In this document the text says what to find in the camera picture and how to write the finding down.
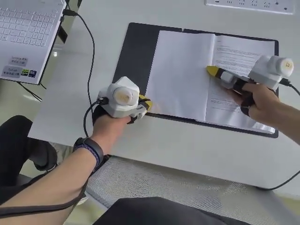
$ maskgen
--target black folder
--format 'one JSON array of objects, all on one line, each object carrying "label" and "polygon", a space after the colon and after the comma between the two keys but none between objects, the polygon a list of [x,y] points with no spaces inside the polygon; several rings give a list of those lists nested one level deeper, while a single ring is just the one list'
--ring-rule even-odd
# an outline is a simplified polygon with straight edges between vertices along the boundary
[{"label": "black folder", "polygon": [[[212,33],[212,32],[206,32],[201,30],[188,30],[182,28],[163,27],[163,26],[148,25],[148,24],[141,24],[141,23],[130,23],[120,53],[118,65],[113,77],[113,82],[118,81],[123,76],[127,76],[137,86],[139,86],[140,93],[142,95],[145,95],[148,79],[151,71],[152,61],[156,49],[156,44],[158,40],[158,35],[161,30],[193,33],[193,34]],[[279,55],[279,42],[276,40],[264,39],[258,37],[245,37],[245,36],[238,36],[238,35],[221,34],[221,33],[213,33],[213,34],[217,36],[226,35],[231,37],[253,39],[259,41],[272,41],[275,42],[274,55],[277,56]],[[175,117],[175,116],[168,116],[168,115],[154,114],[154,113],[148,113],[147,115],[168,119],[168,120],[192,123],[196,125],[203,125],[208,127],[231,130],[231,131],[238,131],[247,134],[260,135],[260,136],[265,136],[270,138],[278,138],[278,130],[276,130],[274,134],[267,134],[258,131],[250,131],[250,130],[244,130],[244,129],[234,128],[234,127],[226,127],[223,125],[209,124],[206,122],[198,122],[196,120]]]}]

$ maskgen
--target laptop sticker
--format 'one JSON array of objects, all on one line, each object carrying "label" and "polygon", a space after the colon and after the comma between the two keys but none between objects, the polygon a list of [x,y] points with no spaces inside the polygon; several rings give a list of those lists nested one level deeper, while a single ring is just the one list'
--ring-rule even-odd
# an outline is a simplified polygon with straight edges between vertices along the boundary
[{"label": "laptop sticker", "polygon": [[21,76],[28,76],[29,71],[30,71],[29,69],[23,69],[21,72]]},{"label": "laptop sticker", "polygon": [[20,67],[25,67],[27,65],[27,58],[24,57],[11,57],[11,59],[9,60],[9,64],[10,65],[14,65],[14,66],[20,66]]},{"label": "laptop sticker", "polygon": [[22,67],[5,66],[2,71],[3,77],[19,78],[21,76]]},{"label": "laptop sticker", "polygon": [[33,77],[34,78],[34,77],[36,77],[36,75],[37,75],[37,72],[35,70],[31,70],[28,74],[28,77]]}]

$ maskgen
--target laptop keyboard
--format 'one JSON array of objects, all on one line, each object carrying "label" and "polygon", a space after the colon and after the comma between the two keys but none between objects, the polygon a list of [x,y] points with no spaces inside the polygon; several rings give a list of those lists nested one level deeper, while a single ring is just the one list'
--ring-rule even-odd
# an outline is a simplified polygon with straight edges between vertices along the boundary
[{"label": "laptop keyboard", "polygon": [[0,8],[0,40],[44,47],[57,16],[56,9],[45,13]]}]

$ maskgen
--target open booklet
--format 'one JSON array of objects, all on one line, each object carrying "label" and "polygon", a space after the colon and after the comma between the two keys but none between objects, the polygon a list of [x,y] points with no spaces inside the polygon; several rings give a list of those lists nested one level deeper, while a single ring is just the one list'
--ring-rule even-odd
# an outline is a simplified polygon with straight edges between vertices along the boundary
[{"label": "open booklet", "polygon": [[151,112],[275,133],[244,115],[206,71],[214,65],[247,76],[261,55],[274,55],[274,50],[273,41],[160,31],[146,90],[154,102]]}]

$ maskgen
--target gray mesh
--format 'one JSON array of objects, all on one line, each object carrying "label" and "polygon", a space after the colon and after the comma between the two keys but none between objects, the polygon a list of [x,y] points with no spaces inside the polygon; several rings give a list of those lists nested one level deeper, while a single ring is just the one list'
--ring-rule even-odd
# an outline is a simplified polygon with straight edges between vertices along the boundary
[{"label": "gray mesh", "polygon": [[253,225],[298,225],[272,192],[119,157],[93,176],[87,193],[106,207],[120,198],[159,196]]}]

